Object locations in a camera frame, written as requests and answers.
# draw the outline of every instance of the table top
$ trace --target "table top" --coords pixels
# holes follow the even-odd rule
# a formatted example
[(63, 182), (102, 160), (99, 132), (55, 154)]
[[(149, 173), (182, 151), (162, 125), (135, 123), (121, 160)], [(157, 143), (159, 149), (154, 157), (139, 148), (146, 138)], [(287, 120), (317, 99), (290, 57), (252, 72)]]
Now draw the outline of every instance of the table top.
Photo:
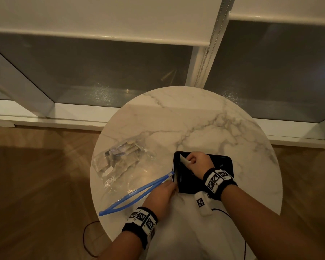
[[(126, 138), (145, 133), (157, 154), (155, 167), (142, 172), (138, 186), (167, 174), (176, 151), (226, 155), (233, 161), (238, 186), (276, 213), (282, 205), (282, 179), (273, 148), (258, 124), (238, 105), (213, 92), (194, 87), (164, 87), (144, 93), (119, 109), (106, 124), (93, 157)], [(90, 186), (97, 213), (127, 194), (117, 183), (112, 192), (91, 166)], [(123, 193), (115, 193), (122, 188)], [(111, 240), (132, 208), (99, 217)]]

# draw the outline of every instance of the wooden floor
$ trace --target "wooden floor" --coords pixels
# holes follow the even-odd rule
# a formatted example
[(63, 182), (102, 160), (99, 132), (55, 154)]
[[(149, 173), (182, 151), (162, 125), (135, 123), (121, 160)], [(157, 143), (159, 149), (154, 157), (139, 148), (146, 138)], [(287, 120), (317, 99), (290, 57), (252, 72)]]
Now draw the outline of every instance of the wooden floor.
[[(92, 259), (84, 227), (97, 220), (89, 167), (99, 132), (0, 127), (0, 259)], [(282, 216), (325, 245), (325, 150), (274, 146)], [(98, 254), (99, 223), (86, 232)]]

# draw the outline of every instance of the packet in plastic bag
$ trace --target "packet in plastic bag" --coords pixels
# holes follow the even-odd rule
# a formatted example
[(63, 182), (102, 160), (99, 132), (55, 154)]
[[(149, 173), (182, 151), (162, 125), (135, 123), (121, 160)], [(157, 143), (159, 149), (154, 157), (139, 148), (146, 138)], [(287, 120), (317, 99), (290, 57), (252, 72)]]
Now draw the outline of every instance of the packet in plastic bag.
[(153, 158), (155, 154), (145, 148), (144, 137), (138, 135), (100, 152), (93, 158), (91, 164), (106, 189), (131, 166), (135, 166), (141, 160)]

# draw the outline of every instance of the person's right arm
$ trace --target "person's right arm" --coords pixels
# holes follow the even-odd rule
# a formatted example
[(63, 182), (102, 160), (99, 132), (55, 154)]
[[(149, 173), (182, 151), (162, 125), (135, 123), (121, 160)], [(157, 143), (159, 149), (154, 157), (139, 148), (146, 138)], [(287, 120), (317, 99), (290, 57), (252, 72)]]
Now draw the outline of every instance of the person's right arm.
[[(202, 152), (188, 157), (188, 168), (200, 179), (214, 165)], [(221, 201), (255, 256), (261, 259), (325, 259), (325, 249), (236, 185), (228, 185)]]

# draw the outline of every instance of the black cable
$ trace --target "black cable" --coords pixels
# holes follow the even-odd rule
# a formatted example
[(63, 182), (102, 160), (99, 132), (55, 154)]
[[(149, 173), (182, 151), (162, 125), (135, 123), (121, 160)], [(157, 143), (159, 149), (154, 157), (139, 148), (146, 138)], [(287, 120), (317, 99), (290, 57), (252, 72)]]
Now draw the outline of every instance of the black cable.
[[(214, 211), (214, 210), (221, 211), (222, 213), (229, 216), (229, 218), (231, 219), (230, 215), (227, 212), (224, 212), (223, 210), (220, 210), (218, 208), (212, 208), (212, 211)], [(247, 242), (246, 242), (246, 240), (244, 240), (244, 260), (246, 260), (246, 251), (247, 251)]]
[(84, 230), (83, 230), (83, 247), (84, 247), (84, 249), (87, 251), (87, 253), (88, 253), (91, 257), (95, 257), (95, 258), (98, 258), (99, 255), (98, 255), (98, 256), (93, 255), (93, 254), (89, 251), (89, 249), (86, 247), (86, 243), (84, 242), (84, 234), (86, 233), (86, 229), (87, 229), (87, 227), (88, 227), (89, 225), (91, 225), (91, 224), (93, 224), (93, 223), (97, 223), (97, 222), (99, 222), (99, 221), (94, 221), (94, 222), (91, 222), (91, 223), (87, 224), (87, 226), (84, 227)]

